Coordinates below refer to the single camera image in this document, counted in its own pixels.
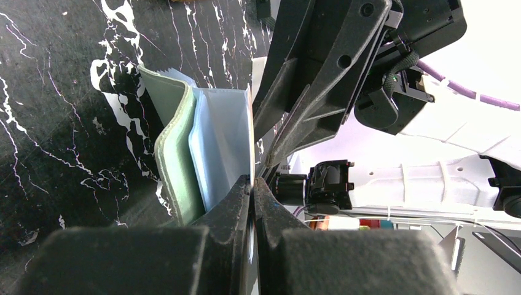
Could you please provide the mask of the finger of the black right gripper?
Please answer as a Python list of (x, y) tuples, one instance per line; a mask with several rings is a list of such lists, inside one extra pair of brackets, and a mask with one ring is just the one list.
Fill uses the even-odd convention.
[(253, 103), (256, 140), (266, 135), (282, 115), (291, 112), (305, 86), (311, 84), (320, 63), (311, 49), (325, 1), (281, 1), (259, 91)]

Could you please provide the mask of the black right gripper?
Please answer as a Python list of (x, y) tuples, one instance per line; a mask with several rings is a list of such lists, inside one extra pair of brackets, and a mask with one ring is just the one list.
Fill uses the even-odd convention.
[(371, 66), (354, 116), (366, 127), (401, 132), (434, 102), (423, 87), (420, 59), (461, 39), (467, 28), (461, 1), (325, 3), (319, 28), (311, 32), (317, 40), (307, 51), (321, 66), (279, 120), (264, 152), (267, 167), (333, 138)]

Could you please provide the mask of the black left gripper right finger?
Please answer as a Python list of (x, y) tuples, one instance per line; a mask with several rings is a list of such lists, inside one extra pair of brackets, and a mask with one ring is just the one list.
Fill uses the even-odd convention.
[(253, 186), (261, 294), (458, 294), (442, 249), (410, 230), (313, 230)]

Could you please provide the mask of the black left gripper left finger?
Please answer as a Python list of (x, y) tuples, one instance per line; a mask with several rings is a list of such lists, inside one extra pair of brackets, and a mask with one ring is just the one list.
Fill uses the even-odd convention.
[(19, 294), (249, 294), (250, 178), (189, 226), (56, 231)]

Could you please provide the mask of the mint green card holder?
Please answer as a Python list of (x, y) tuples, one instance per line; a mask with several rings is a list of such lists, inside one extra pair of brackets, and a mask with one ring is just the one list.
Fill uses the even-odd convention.
[(164, 126), (154, 144), (162, 196), (173, 203), (174, 225), (189, 225), (254, 174), (250, 93), (202, 88), (173, 68), (138, 70)]

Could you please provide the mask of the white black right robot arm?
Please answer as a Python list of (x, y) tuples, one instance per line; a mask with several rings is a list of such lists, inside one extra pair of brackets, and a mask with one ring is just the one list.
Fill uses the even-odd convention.
[[(310, 214), (520, 217), (520, 106), (468, 90), (421, 62), (466, 32), (460, 1), (281, 1), (253, 103), (257, 140), (281, 122), (259, 174)], [(471, 151), (391, 167), (321, 162), (282, 174), (291, 154), (336, 136), (348, 116), (390, 135)]]

